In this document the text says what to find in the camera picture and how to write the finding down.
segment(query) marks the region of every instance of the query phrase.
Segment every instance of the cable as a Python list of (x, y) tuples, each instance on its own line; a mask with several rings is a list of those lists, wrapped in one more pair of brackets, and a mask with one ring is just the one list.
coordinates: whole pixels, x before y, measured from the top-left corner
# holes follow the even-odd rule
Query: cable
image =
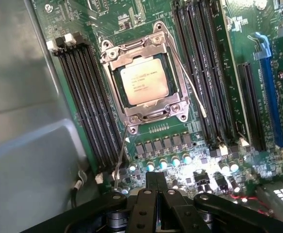
[(126, 126), (125, 130), (124, 130), (121, 151), (120, 151), (120, 155), (118, 157), (118, 162), (117, 162), (116, 169), (115, 169), (115, 172), (114, 172), (114, 180), (115, 180), (115, 182), (114, 182), (114, 190), (117, 190), (117, 187), (118, 187), (118, 179), (117, 179), (117, 177), (119, 176), (119, 171), (118, 170), (119, 170), (119, 168), (121, 166), (122, 159), (123, 159), (124, 148), (125, 148), (125, 138), (126, 138), (126, 135), (127, 135), (127, 130), (128, 130), (128, 126)]
[(77, 188), (73, 188), (71, 190), (71, 208), (74, 209), (77, 207), (77, 192), (78, 192), (78, 189)]
[(183, 65), (182, 65), (182, 63), (181, 63), (181, 60), (180, 60), (180, 58), (178, 57), (176, 48), (174, 48), (174, 46), (173, 46), (172, 43), (171, 43), (171, 41), (170, 41), (170, 39), (169, 39), (169, 37), (168, 37), (168, 34), (167, 34), (167, 36), (166, 36), (166, 39), (168, 40), (168, 42), (169, 42), (169, 44), (170, 44), (170, 48), (171, 48), (172, 52), (175, 54), (175, 57), (176, 57), (178, 63), (180, 64), (180, 67), (181, 67), (181, 69), (183, 70), (186, 79), (189, 81), (189, 83), (190, 83), (190, 85), (191, 85), (191, 87), (192, 87), (192, 89), (193, 89), (194, 96), (195, 96), (195, 98), (196, 98), (196, 100), (197, 100), (197, 102), (198, 102), (198, 104), (199, 104), (199, 106), (200, 106), (200, 111), (201, 111), (203, 117), (206, 118), (206, 117), (207, 117), (207, 114), (206, 114), (205, 108), (204, 108), (203, 104), (201, 103), (201, 101), (200, 101), (200, 99), (199, 99), (199, 97), (198, 97), (198, 94), (197, 94), (197, 92), (196, 92), (196, 89), (195, 89), (195, 87), (194, 87), (194, 85), (193, 85), (193, 83), (192, 83), (192, 81), (191, 81), (189, 75), (188, 75), (187, 72), (185, 71), (185, 68), (183, 67)]
[(76, 181), (73, 189), (70, 192), (70, 202), (72, 209), (77, 207), (77, 193), (79, 189), (86, 183), (88, 174), (86, 174), (82, 170), (79, 170), (78, 172), (78, 180)]

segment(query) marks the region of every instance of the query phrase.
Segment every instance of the blue pcie slot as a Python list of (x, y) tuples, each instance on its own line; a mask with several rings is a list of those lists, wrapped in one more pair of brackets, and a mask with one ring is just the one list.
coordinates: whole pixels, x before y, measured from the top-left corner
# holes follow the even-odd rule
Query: blue pcie slot
[(283, 131), (279, 116), (279, 110), (277, 106), (277, 97), (276, 97), (275, 85), (273, 82), (270, 58), (267, 57), (260, 59), (260, 65), (265, 81), (266, 95), (269, 103), (269, 110), (272, 120), (275, 144), (279, 147), (283, 147)]
[(260, 66), (265, 81), (266, 95), (268, 98), (275, 144), (279, 147), (283, 147), (283, 130), (279, 117), (275, 85), (271, 70), (270, 58), (272, 56), (272, 53), (270, 44), (268, 38), (265, 35), (261, 35), (260, 33), (255, 33), (254, 35), (257, 38), (263, 40), (263, 42), (260, 43), (261, 51), (257, 52), (255, 54), (255, 57), (257, 60), (260, 61)]

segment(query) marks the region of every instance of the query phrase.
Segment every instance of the screw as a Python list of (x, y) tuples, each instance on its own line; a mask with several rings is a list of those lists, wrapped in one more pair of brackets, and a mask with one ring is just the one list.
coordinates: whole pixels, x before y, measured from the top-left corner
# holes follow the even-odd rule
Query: screw
[(200, 198), (203, 199), (203, 200), (208, 200), (209, 199), (208, 196), (206, 196), (206, 195), (201, 195)]
[(131, 130), (131, 133), (135, 133), (136, 132), (135, 128), (130, 128), (130, 130)]
[(117, 57), (117, 52), (111, 51), (111, 52), (108, 53), (108, 56), (111, 59), (115, 59)]
[(49, 4), (45, 4), (44, 9), (47, 13), (51, 13), (53, 11), (53, 6)]
[(171, 106), (171, 110), (176, 113), (180, 110), (180, 106), (178, 104), (174, 104)]
[(152, 39), (152, 42), (155, 44), (155, 45), (160, 45), (162, 43), (162, 39), (158, 36), (154, 37)]
[(131, 116), (130, 117), (130, 122), (132, 123), (132, 124), (136, 124), (136, 123), (138, 123), (138, 121), (139, 121), (139, 117), (138, 116)]
[(283, 72), (282, 72), (282, 71), (279, 71), (279, 72), (277, 73), (277, 77), (278, 77), (279, 80), (283, 80)]
[(170, 195), (174, 195), (176, 192), (175, 192), (175, 190), (170, 189), (170, 190), (167, 191), (167, 193), (170, 194)]

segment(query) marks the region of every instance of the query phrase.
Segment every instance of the mounting screw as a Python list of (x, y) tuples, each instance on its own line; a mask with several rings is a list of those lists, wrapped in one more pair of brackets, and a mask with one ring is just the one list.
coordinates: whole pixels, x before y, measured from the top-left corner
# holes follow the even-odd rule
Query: mounting screw
[(44, 9), (47, 13), (51, 13), (53, 11), (53, 6), (50, 4), (45, 4)]
[(117, 52), (116, 52), (116, 51), (108, 52), (108, 57), (109, 57), (110, 59), (115, 59), (115, 58), (117, 58)]
[(131, 134), (135, 134), (135, 133), (136, 133), (136, 129), (133, 128), (133, 127), (131, 127), (131, 128), (130, 128), (130, 132), (131, 132)]
[(175, 112), (175, 113), (177, 113), (177, 112), (179, 112), (179, 110), (180, 110), (180, 106), (179, 106), (179, 104), (173, 104), (172, 106), (171, 106), (171, 110), (173, 111), (173, 112)]
[(209, 199), (208, 196), (206, 196), (206, 195), (201, 195), (200, 198), (203, 199), (203, 200), (208, 200)]
[(138, 122), (139, 122), (139, 117), (136, 116), (136, 115), (131, 116), (131, 117), (130, 117), (130, 122), (131, 122), (132, 124), (138, 123)]
[(160, 37), (156, 36), (152, 39), (152, 42), (155, 45), (160, 45), (162, 43), (162, 39)]
[(170, 189), (170, 190), (167, 191), (167, 193), (170, 194), (170, 195), (174, 195), (176, 192), (175, 192), (175, 190)]

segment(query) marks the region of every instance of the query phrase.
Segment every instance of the capacitor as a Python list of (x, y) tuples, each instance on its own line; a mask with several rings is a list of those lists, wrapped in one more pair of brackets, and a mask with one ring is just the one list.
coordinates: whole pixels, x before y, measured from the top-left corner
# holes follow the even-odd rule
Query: capacitor
[(209, 184), (206, 184), (204, 188), (206, 193), (213, 193)]
[(184, 154), (183, 155), (183, 161), (184, 161), (185, 164), (190, 164), (192, 162), (192, 159), (191, 159), (189, 154)]
[(234, 177), (229, 177), (228, 179), (229, 179), (229, 181), (230, 181), (230, 183), (232, 185), (233, 191), (235, 193), (238, 193), (240, 191), (240, 187), (238, 186), (238, 184), (237, 184), (236, 180), (234, 179)]
[(198, 186), (198, 193), (203, 193), (203, 192), (204, 192), (203, 186)]
[(230, 166), (231, 172), (237, 172), (239, 169), (239, 166), (233, 161), (229, 163), (229, 166)]
[(173, 180), (173, 181), (171, 182), (171, 185), (172, 185), (172, 188), (173, 188), (173, 189), (178, 189), (178, 180)]
[(177, 156), (172, 157), (171, 160), (172, 160), (173, 166), (179, 166), (180, 165), (180, 160)]
[(130, 191), (130, 188), (128, 186), (124, 186), (121, 193), (124, 195), (127, 195), (129, 191)]
[(219, 162), (219, 167), (220, 167), (222, 173), (224, 173), (224, 174), (230, 172), (228, 165), (226, 163), (222, 162), (222, 161)]
[(130, 171), (135, 171), (137, 168), (136, 164), (130, 164)]
[(154, 163), (147, 162), (147, 171), (154, 171)]
[(160, 168), (161, 169), (166, 169), (168, 166), (167, 161), (165, 159), (160, 160)]

